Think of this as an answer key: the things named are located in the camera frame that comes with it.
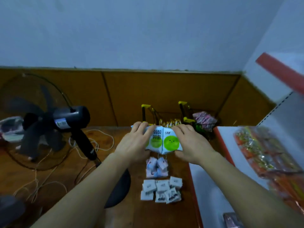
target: forearm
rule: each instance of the forearm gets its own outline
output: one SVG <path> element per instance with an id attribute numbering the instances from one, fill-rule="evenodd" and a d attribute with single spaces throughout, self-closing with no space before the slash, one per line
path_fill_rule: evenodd
<path id="1" fill-rule="evenodd" d="M 200 165 L 221 189 L 245 227 L 299 227 L 301 215 L 240 172 L 219 153 L 202 157 Z"/>
<path id="2" fill-rule="evenodd" d="M 127 167 L 128 162 L 119 155 L 110 154 L 96 170 L 55 204 L 32 228 L 93 227 Z"/>

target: label sticker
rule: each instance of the label sticker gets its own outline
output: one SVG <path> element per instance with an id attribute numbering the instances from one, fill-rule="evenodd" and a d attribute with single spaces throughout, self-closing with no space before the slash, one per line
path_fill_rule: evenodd
<path id="1" fill-rule="evenodd" d="M 59 129 L 61 129 L 61 130 L 70 129 L 70 126 L 67 124 L 65 118 L 56 119 L 54 121 L 55 121 L 56 126 Z"/>

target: white wall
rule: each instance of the white wall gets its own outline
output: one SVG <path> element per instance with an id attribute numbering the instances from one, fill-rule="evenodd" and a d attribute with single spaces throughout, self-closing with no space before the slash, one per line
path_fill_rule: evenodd
<path id="1" fill-rule="evenodd" d="M 0 0 L 0 65 L 242 70 L 283 0 Z"/>
<path id="2" fill-rule="evenodd" d="M 271 100 L 279 102 L 291 89 L 255 63 L 263 52 L 304 53 L 304 0 L 283 2 L 244 68 L 254 85 Z"/>

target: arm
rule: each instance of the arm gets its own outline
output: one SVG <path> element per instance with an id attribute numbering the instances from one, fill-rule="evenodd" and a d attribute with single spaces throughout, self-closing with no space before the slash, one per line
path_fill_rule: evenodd
<path id="1" fill-rule="evenodd" d="M 172 129 L 183 147 L 183 151 L 175 151 L 176 156 L 200 165 L 209 174 L 245 227 L 304 226 L 302 215 L 226 161 L 192 126 Z"/>
<path id="2" fill-rule="evenodd" d="M 151 126 L 143 134 L 147 125 L 148 123 L 136 122 L 115 152 L 44 214 L 32 228 L 93 227 L 125 170 L 131 163 L 149 156 L 145 145 L 155 127 Z"/>

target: green circle logo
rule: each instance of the green circle logo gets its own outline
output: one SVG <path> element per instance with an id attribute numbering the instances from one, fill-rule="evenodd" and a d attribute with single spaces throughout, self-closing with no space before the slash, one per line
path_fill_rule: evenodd
<path id="1" fill-rule="evenodd" d="M 151 139 L 151 146 L 154 148 L 159 148 L 162 146 L 163 144 L 163 140 L 162 139 Z"/>
<path id="2" fill-rule="evenodd" d="M 168 136 L 164 139 L 164 147 L 169 151 L 174 151 L 179 147 L 179 139 L 175 136 Z"/>

